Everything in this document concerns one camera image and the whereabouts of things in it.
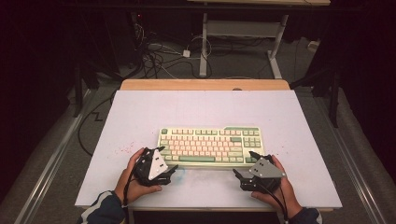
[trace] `jacket sleeve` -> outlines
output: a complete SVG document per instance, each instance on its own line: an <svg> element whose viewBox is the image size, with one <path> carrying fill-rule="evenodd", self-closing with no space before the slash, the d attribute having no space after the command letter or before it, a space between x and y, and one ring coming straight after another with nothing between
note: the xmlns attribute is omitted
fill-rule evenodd
<svg viewBox="0 0 396 224"><path fill-rule="evenodd" d="M124 221L125 214L121 201L114 191L105 191L99 194L97 200L78 219L78 224L120 224Z"/></svg>
<svg viewBox="0 0 396 224"><path fill-rule="evenodd" d="M290 219L290 224L322 224L322 218L318 209L303 208Z"/></svg>

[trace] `keyboard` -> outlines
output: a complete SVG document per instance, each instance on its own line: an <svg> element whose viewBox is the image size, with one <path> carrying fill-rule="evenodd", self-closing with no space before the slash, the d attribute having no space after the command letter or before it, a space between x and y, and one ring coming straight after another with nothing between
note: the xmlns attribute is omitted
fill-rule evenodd
<svg viewBox="0 0 396 224"><path fill-rule="evenodd" d="M158 147L166 164L181 167L250 168L249 151L264 155L258 127L163 128Z"/></svg>

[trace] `dark background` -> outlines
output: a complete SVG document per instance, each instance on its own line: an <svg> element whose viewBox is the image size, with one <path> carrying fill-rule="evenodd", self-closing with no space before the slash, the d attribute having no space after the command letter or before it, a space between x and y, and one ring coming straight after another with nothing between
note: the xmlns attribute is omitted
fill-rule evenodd
<svg viewBox="0 0 396 224"><path fill-rule="evenodd" d="M351 109L394 180L395 3L332 1L333 6L341 7L365 4L368 10L353 16L290 16L284 38L321 38L307 76L324 66L341 75L341 87ZM201 29L199 14L143 15L150 30L180 42L188 41ZM117 13L64 10L50 0L0 4L1 200L41 138L69 106L66 96L74 85L76 62L80 62L84 74L89 74L84 80L94 87L95 71L117 73L118 64L135 60L136 55L122 51L122 46L134 47L134 36L124 18ZM175 20L180 21L179 26L168 26ZM87 61L97 66L92 68ZM306 84L314 85L317 96L323 96L332 84L332 73Z"/></svg>

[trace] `floor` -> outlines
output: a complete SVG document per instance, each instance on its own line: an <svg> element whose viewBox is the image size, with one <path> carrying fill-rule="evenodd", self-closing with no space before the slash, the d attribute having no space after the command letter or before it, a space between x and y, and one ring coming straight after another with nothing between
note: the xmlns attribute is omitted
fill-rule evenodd
<svg viewBox="0 0 396 224"><path fill-rule="evenodd" d="M302 38L280 46L276 60L289 83L304 76L315 55L307 50L308 43ZM271 39L214 39L208 58L210 78L273 78L265 56L272 44ZM197 76L198 60L179 59L185 46L163 41L149 48L161 67L150 69L151 62L145 58L147 67L132 78ZM191 57L199 53L193 51ZM131 70L123 66L121 73ZM74 203L90 164L89 153L94 152L111 107L108 98L120 87L103 74L98 80L98 90L85 89L84 107L77 118L70 93L71 105L42 139L3 200L0 223L74 223L83 212ZM396 218L395 185L364 137L342 90L337 129L327 116L327 97L313 97L309 87L298 88L296 93L343 204L341 209L322 212L325 223L391 223Z"/></svg>

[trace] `human hand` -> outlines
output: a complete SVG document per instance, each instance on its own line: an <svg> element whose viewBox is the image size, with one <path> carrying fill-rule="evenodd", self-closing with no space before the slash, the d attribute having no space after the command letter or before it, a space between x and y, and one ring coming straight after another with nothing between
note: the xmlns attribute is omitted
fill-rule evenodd
<svg viewBox="0 0 396 224"><path fill-rule="evenodd" d="M120 198L121 202L123 202L124 199L124 188L128 182L128 178L130 173L132 172L132 169L134 168L134 165L136 164L137 159L142 155L143 153L143 148L140 148L132 157L129 159L128 166L126 169L122 171L122 174L120 176L119 182L117 183L116 188L114 191L116 192L117 196ZM137 180L134 179L134 176L131 180L131 183L129 184L128 188L128 203L132 203L136 201L139 197L145 195L145 194L150 194L156 191L161 191L163 188L159 185L156 186L151 186L151 187L145 187L139 184Z"/></svg>
<svg viewBox="0 0 396 224"><path fill-rule="evenodd" d="M286 173L282 164L274 155L272 156L272 159L274 161L274 166L281 170L283 173ZM297 202L293 186L291 185L287 177L282 177L280 181L280 187L274 192L274 195L282 202L284 207L286 202L286 206L288 208L288 218L294 217L303 209ZM270 204L273 208L275 208L277 212L283 212L276 200L269 194L263 194L258 191L253 191L251 193L251 197L257 198L262 202Z"/></svg>

